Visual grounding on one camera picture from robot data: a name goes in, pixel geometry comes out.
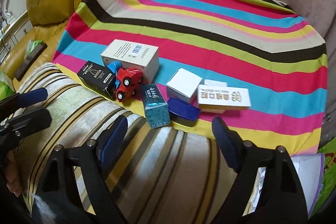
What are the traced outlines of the person's left hand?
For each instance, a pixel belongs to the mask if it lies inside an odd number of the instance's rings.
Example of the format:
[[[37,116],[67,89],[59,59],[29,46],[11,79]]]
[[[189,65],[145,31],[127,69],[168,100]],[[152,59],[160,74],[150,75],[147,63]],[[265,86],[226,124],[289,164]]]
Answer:
[[[11,193],[16,197],[22,194],[21,180],[18,174],[17,163],[15,161],[14,152],[7,154],[7,165],[5,168],[6,185]]]

